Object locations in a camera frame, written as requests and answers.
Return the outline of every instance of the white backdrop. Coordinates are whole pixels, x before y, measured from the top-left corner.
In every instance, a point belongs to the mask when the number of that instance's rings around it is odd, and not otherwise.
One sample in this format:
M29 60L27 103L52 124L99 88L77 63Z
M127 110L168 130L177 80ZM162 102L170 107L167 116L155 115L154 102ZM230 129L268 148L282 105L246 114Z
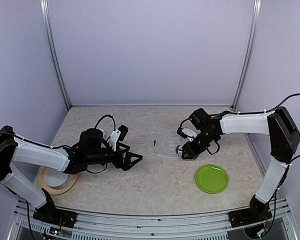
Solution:
M253 0L48 4L72 105L232 104Z

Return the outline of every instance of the beige table surface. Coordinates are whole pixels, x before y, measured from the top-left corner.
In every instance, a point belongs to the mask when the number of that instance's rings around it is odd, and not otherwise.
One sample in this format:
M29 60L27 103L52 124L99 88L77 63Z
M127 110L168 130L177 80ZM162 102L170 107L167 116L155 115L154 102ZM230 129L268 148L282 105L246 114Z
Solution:
M262 176L243 134L221 136L221 149L215 155L202 153L196 160L169 155L163 140L176 136L180 122L198 109L195 106L102 106L73 107L57 132L53 145L75 144L80 133L93 128L100 117L111 114L117 127L129 128L123 143L143 160L129 171L109 164L100 174L81 172L66 193L53 196L57 206L97 213L124 215L181 215L229 210L249 205ZM220 113L225 107L204 107ZM99 125L111 132L112 121ZM196 170L205 164L224 168L229 177L225 191L208 194L196 184ZM91 171L102 169L90 166Z

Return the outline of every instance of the green plate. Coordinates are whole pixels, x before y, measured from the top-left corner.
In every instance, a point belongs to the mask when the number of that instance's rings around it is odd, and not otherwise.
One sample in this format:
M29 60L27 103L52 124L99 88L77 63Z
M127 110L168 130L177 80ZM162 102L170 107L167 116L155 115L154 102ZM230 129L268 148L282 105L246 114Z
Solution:
M221 193L229 183L226 171L214 164L199 167L195 174L195 181L198 187L208 194Z

